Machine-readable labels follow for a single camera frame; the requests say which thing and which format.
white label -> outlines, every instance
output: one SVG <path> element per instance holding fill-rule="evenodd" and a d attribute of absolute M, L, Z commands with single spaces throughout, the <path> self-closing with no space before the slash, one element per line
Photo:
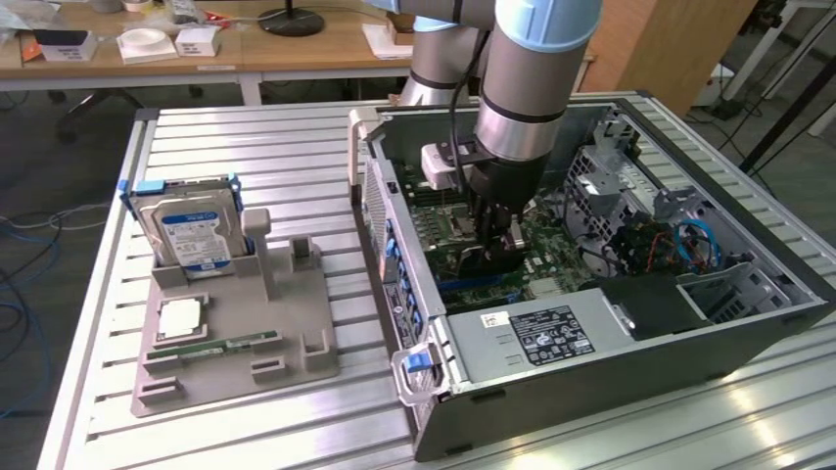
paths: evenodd
<path fill-rule="evenodd" d="M 495 313 L 486 313 L 483 315 L 485 328 L 493 328 L 494 326 L 502 326 L 509 324 L 511 324 L 511 322 L 509 321 L 507 311 L 497 311 Z"/>
<path fill-rule="evenodd" d="M 198 66 L 199 71 L 234 71 L 235 66 Z"/>
<path fill-rule="evenodd" d="M 169 215 L 162 223 L 182 266 L 207 271 L 229 264 L 226 238 L 217 233 L 222 225 L 217 212 Z"/>

blue hard drive label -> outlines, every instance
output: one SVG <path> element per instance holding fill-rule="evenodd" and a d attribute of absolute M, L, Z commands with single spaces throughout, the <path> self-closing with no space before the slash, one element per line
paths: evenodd
<path fill-rule="evenodd" d="M 174 254 L 186 269 L 209 271 L 230 264 L 230 248 L 218 233 L 222 226 L 218 212 L 167 215 L 162 224 Z"/>
<path fill-rule="evenodd" d="M 513 316 L 511 326 L 534 365 L 597 351 L 569 305 Z"/>

white box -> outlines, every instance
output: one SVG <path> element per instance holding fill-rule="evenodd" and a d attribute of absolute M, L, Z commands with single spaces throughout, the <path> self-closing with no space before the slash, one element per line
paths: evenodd
<path fill-rule="evenodd" d="M 41 52 L 47 62 L 86 62 L 94 58 L 98 41 L 91 31 L 34 31 Z"/>
<path fill-rule="evenodd" d="M 190 27 L 181 31 L 174 41 L 178 54 L 185 57 L 215 57 L 222 46 L 219 27 Z"/>
<path fill-rule="evenodd" d="M 697 97 L 695 107 L 711 106 L 721 99 L 721 93 L 727 89 L 733 79 L 735 78 L 735 72 L 723 67 L 721 64 L 715 67 L 715 71 L 709 77 L 706 88 L 701 92 L 701 96 Z"/>
<path fill-rule="evenodd" d="M 177 59 L 178 51 L 171 43 L 171 38 L 166 37 L 161 43 L 139 47 L 126 45 L 122 36 L 117 38 L 119 44 L 119 54 L 122 54 L 122 62 L 126 66 L 131 64 L 145 64 L 146 62 L 165 61 Z"/>

aluminum table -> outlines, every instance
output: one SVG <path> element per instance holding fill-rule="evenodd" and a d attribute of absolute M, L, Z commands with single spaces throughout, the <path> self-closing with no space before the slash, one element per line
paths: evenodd
<path fill-rule="evenodd" d="M 627 98 L 811 266 L 836 284 L 836 252 L 654 99 Z M 321 245 L 342 374 L 147 418 L 130 412 L 153 267 L 114 198 L 39 468 L 778 468 L 836 464 L 836 317 L 723 380 L 647 399 L 457 457 L 413 460 L 406 410 L 349 199 L 349 111 L 383 102 L 166 110 L 134 125 L 122 178 L 235 171 L 267 207 L 273 246 Z M 671 186 L 678 169 L 642 141 Z"/>

gray floor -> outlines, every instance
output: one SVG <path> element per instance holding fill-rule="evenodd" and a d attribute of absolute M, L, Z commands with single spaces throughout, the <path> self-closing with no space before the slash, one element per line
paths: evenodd
<path fill-rule="evenodd" d="M 734 68 L 741 64 L 754 47 L 757 38 L 741 38 L 730 51 L 727 60 Z M 755 79 L 769 65 L 781 58 L 789 49 L 778 44 L 755 74 Z M 737 143 L 745 152 L 758 140 L 787 109 L 807 81 L 822 68 L 817 60 L 805 61 L 803 69 L 793 77 L 779 97 L 761 106 L 763 117 L 754 117 L 737 136 Z M 203 99 L 193 99 L 186 87 L 147 88 L 135 90 L 138 98 L 150 107 L 182 108 L 203 106 L 241 105 L 241 95 L 234 85 L 206 86 Z M 363 98 L 382 98 L 394 90 L 391 80 L 374 80 L 365 83 Z M 754 101 L 759 89 L 750 94 Z M 278 102 L 337 101 L 342 99 L 342 83 L 294 83 L 277 88 L 282 95 Z M 122 164 L 125 147 L 133 122 L 134 111 L 114 100 L 95 109 L 79 127 L 81 139 L 74 145 L 59 144 L 53 137 L 53 124 L 78 102 L 83 92 L 69 92 L 69 103 L 53 105 L 46 93 L 30 95 L 26 103 L 14 111 L 0 112 L 0 214 L 23 212 L 57 212 L 82 204 L 107 201 L 111 198 L 117 174 Z M 810 107 L 799 125 L 810 122 L 836 98 L 836 83 Z M 7 105 L 0 101 L 0 108 Z M 701 120 L 709 115 L 695 111 Z M 741 117 L 718 124 L 733 131 Z M 721 144 L 726 140 L 721 131 L 710 124 L 695 124 L 698 131 L 710 142 Z M 836 217 L 831 202 L 836 200 L 836 185 L 831 183 L 836 173 L 836 126 L 833 126 L 823 139 L 805 135 L 793 148 L 763 174 L 779 199 L 822 234 L 836 244 Z M 789 132 L 793 135 L 799 127 Z M 725 149 L 730 158 L 739 161 L 733 147 Z M 102 219 L 105 211 L 93 211 L 67 220 L 69 224 L 82 224 Z M 51 237 L 49 229 L 27 232 L 31 236 Z M 101 228 L 66 232 L 61 237 L 62 258 L 55 267 L 23 289 L 43 324 L 54 360 L 54 380 L 49 393 L 27 403 L 27 411 L 45 415 L 14 417 L 0 420 L 0 468 L 34 468 L 49 422 L 49 412 L 55 399 L 63 365 L 73 344 L 75 325 L 85 300 L 87 282 L 94 267 Z M 13 240 L 0 234 L 0 267 L 15 268 L 39 250 L 41 246 Z M 0 302 L 11 301 L 9 292 L 0 291 Z M 0 310 L 0 329 L 9 324 L 9 312 Z M 0 351 L 6 351 L 19 332 L 0 333 Z M 0 363 L 0 409 L 18 402 L 39 383 L 42 359 L 38 342 L 29 338 L 26 347 Z"/>

